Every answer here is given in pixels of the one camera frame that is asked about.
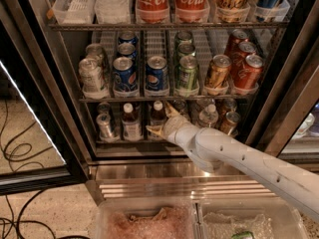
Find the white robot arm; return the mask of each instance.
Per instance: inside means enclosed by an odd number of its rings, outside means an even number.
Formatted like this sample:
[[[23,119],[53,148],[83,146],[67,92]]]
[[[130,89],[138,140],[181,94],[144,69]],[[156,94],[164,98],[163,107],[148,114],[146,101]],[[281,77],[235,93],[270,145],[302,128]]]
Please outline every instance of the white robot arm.
[[[202,170],[221,160],[264,185],[319,222],[319,176],[251,148],[214,128],[198,128],[184,117],[170,118],[161,136],[182,147]]]

